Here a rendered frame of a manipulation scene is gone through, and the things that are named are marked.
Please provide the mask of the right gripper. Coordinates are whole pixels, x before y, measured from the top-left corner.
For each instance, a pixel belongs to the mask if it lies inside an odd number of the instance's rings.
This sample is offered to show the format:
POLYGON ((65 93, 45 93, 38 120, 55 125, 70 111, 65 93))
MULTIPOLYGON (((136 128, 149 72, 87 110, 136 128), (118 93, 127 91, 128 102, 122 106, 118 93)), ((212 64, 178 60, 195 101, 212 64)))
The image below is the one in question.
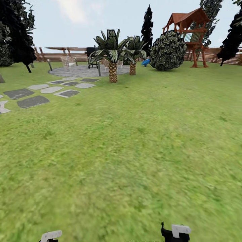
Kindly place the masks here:
POLYGON ((162 236, 165 237, 165 242, 188 242, 190 240, 189 233, 179 233, 179 238, 173 237, 172 231, 165 230, 164 228, 164 222, 162 222, 162 229, 161 233, 162 236))

